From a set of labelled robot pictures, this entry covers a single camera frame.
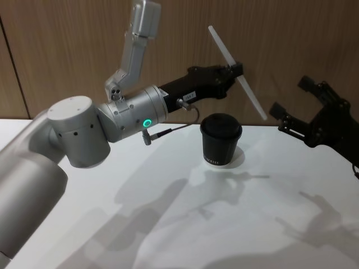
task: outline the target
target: cable connector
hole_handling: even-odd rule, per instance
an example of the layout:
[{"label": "cable connector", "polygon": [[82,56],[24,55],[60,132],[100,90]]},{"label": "cable connector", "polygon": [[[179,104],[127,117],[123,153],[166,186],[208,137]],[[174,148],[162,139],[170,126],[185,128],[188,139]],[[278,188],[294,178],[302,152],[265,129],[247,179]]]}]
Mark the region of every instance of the cable connector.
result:
[{"label": "cable connector", "polygon": [[186,109],[187,111],[190,111],[190,110],[192,110],[192,108],[193,108],[191,104],[189,104],[189,103],[183,101],[182,99],[177,99],[176,104],[177,104],[179,107]]}]

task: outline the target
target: wooden wall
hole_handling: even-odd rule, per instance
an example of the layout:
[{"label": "wooden wall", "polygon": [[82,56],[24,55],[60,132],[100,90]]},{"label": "wooden wall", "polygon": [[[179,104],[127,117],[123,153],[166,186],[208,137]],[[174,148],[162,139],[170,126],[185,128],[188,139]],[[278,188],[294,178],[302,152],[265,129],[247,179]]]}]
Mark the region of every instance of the wooden wall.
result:
[{"label": "wooden wall", "polygon": [[[296,87],[302,75],[327,80],[359,119],[358,0],[157,0],[158,37],[138,85],[161,85],[193,65],[224,64],[213,25],[266,111],[279,101],[309,120],[319,102]],[[105,101],[104,81],[119,67],[130,0],[2,0],[0,11],[32,117],[71,95]],[[240,86],[224,100],[199,102],[202,117],[234,115],[264,124]],[[178,112],[171,121],[190,120]],[[269,119],[265,124],[273,124]]]},{"label": "wooden wall", "polygon": [[0,29],[0,118],[28,118],[6,40]]}]

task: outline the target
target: silver cylinder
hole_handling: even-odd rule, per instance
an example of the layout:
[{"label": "silver cylinder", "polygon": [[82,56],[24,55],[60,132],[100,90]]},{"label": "silver cylinder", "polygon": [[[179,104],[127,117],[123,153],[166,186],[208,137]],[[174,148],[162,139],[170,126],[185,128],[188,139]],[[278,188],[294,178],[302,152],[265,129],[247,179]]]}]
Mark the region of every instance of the silver cylinder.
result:
[{"label": "silver cylinder", "polygon": [[97,109],[90,98],[64,99],[48,110],[48,118],[72,166],[97,165],[110,153]]},{"label": "silver cylinder", "polygon": [[67,176],[56,163],[63,153],[50,132],[43,113],[0,152],[0,252],[10,259],[65,192]]},{"label": "silver cylinder", "polygon": [[121,100],[100,105],[99,118],[108,141],[117,142],[164,122],[168,116],[164,94],[156,86],[150,86]]}]

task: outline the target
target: white tabletop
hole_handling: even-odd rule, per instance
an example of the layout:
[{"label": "white tabletop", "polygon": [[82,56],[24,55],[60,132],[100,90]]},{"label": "white tabletop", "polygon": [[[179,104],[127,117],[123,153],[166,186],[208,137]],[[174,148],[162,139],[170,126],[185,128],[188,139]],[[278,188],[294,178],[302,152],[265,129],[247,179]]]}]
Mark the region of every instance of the white tabletop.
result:
[{"label": "white tabletop", "polygon": [[[0,120],[0,147],[26,124]],[[96,168],[64,159],[65,195],[8,268],[359,268],[350,163],[275,127],[244,127],[238,146],[209,166],[192,126],[120,141]]]}]

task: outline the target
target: white rod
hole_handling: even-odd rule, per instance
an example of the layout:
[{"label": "white rod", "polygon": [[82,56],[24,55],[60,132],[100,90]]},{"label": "white rod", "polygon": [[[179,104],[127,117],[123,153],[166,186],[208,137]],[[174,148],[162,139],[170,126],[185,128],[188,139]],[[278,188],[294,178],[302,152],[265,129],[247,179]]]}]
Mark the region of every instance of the white rod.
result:
[{"label": "white rod", "polygon": [[[222,52],[224,59],[227,61],[227,63],[232,66],[234,64],[236,64],[236,61],[234,60],[234,58],[232,57],[232,55],[229,53],[228,49],[225,47],[224,43],[222,42],[222,40],[220,39],[219,35],[217,34],[217,32],[214,30],[213,26],[208,26],[208,30],[211,33],[215,43],[217,44],[220,52]],[[249,86],[246,78],[244,77],[244,75],[237,77],[238,82],[242,85],[244,91],[246,92],[246,94],[248,95],[249,99],[251,100],[253,106],[256,108],[256,110],[258,111],[258,113],[260,114],[260,116],[262,117],[263,120],[267,120],[267,115],[265,114],[262,106],[260,105],[260,103],[258,102],[257,97],[254,95],[253,91],[251,90],[251,87]]]}]

